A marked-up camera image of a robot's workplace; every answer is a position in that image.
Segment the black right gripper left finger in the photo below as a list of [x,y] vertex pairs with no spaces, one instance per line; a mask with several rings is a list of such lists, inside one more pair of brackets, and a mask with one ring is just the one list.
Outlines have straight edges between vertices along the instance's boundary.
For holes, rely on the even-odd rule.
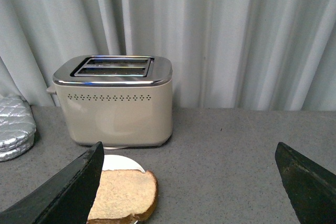
[[1,223],[86,223],[104,161],[96,143],[31,194],[1,212]]

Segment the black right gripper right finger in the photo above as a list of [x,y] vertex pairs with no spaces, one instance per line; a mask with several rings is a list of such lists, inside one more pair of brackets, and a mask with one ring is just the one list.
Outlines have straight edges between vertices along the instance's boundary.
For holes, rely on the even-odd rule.
[[275,160],[300,223],[335,223],[335,174],[279,142]]

